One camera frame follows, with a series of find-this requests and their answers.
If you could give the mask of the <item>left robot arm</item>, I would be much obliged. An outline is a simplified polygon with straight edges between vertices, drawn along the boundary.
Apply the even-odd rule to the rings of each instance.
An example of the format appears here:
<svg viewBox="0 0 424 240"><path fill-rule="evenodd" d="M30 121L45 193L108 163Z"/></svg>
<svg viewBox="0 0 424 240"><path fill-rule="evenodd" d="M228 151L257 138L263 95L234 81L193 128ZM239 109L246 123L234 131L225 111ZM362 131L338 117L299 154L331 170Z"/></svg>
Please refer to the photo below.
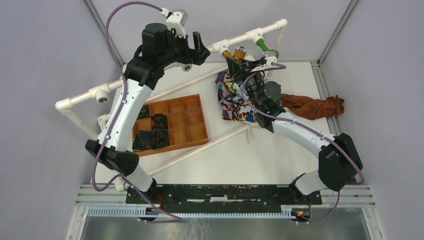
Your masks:
<svg viewBox="0 0 424 240"><path fill-rule="evenodd" d="M200 66L211 55L200 32L194 31L192 35L194 48L189 47L187 36L178 35L176 29L165 24L150 23L145 27L142 44L121 74L120 101L98 138L85 144L96 163L120 173L138 189L138 197L147 204L156 200L158 191L152 186L155 180L139 165L140 157L128 150L132 128L166 67L173 63Z"/></svg>

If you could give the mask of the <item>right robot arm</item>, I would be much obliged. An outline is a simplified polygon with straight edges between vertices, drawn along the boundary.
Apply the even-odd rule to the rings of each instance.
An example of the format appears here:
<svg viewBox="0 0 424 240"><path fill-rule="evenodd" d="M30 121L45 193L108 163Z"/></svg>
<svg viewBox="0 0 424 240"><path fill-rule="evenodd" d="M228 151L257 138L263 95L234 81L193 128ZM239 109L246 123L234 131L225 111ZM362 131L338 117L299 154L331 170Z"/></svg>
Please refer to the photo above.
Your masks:
<svg viewBox="0 0 424 240"><path fill-rule="evenodd" d="M312 153L318 160L317 169L303 173L292 183L289 199L302 204L309 194L323 189L339 192L356 176L364 181L363 164L352 138L341 133L321 132L298 120L282 106L281 86L265 81L268 71L284 70L286 66L274 56L259 60L237 60L227 57L229 76L241 83L240 95L254 111L258 125L271 133L282 135Z"/></svg>

